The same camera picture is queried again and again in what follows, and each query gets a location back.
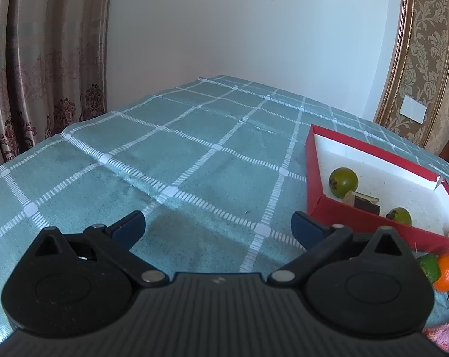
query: white light switch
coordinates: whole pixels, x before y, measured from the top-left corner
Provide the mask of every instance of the white light switch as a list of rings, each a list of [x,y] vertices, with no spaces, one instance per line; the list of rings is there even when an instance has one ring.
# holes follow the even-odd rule
[[[401,105],[400,114],[418,123],[423,123],[426,114],[426,106],[416,102],[410,96],[405,95]]]

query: orange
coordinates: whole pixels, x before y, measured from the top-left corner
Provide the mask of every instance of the orange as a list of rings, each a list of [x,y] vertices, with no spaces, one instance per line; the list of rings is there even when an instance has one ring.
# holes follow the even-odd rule
[[[441,270],[441,278],[433,283],[433,287],[440,293],[449,291],[449,254],[438,256],[438,266]]]

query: green fruit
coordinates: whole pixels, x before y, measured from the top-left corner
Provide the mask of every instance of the green fruit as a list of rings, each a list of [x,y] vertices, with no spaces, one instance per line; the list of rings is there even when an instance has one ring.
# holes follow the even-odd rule
[[[347,167],[340,167],[330,174],[328,185],[335,196],[344,198],[349,191],[357,190],[358,177],[353,170]]]
[[[426,254],[418,258],[420,267],[431,284],[441,278],[438,258],[435,254]]]
[[[411,215],[404,208],[393,208],[386,215],[387,219],[398,221],[400,223],[406,224],[408,226],[411,225]]]

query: red box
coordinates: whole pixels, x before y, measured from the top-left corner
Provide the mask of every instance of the red box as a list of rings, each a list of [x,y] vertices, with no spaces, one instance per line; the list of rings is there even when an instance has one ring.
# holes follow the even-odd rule
[[[431,170],[384,149],[316,125],[311,125],[305,149],[307,214],[311,217],[326,225],[345,224],[361,233],[373,233],[379,226],[392,226],[414,250],[434,254],[449,252],[449,238],[445,236],[449,229],[446,180],[441,181]],[[350,167],[356,172],[357,192],[379,198],[383,216],[391,208],[401,206],[410,212],[412,223],[419,228],[339,201],[328,185],[330,173],[338,167]]]

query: beige patterned curtain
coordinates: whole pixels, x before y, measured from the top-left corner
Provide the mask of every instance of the beige patterned curtain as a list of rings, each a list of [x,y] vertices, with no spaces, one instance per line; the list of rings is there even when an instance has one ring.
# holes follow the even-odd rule
[[[0,165],[106,112],[109,0],[0,0]]]

